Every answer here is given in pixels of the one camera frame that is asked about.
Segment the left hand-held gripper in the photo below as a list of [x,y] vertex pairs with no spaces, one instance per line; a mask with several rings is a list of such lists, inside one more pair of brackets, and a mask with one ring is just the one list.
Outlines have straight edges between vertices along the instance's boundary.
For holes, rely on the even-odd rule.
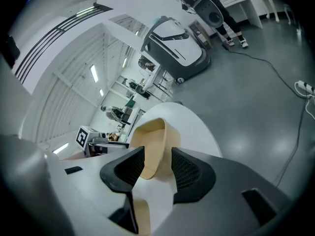
[[86,158],[121,151],[129,147],[128,143],[109,141],[105,133],[88,126],[80,126],[75,141]]

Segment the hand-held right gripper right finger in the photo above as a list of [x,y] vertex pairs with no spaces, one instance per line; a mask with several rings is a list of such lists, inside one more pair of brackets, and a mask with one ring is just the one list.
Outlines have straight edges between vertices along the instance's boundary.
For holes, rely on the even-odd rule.
[[171,153],[171,169],[177,187],[177,192],[173,196],[173,204],[198,202],[215,185],[214,169],[208,163],[177,147],[173,147]]

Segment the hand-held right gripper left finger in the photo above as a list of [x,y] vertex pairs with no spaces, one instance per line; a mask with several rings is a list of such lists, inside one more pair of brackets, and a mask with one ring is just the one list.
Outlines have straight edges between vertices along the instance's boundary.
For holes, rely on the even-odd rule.
[[145,148],[132,148],[127,154],[105,164],[100,170],[103,183],[114,193],[125,194],[124,205],[109,220],[131,233],[138,234],[132,189],[144,169]]

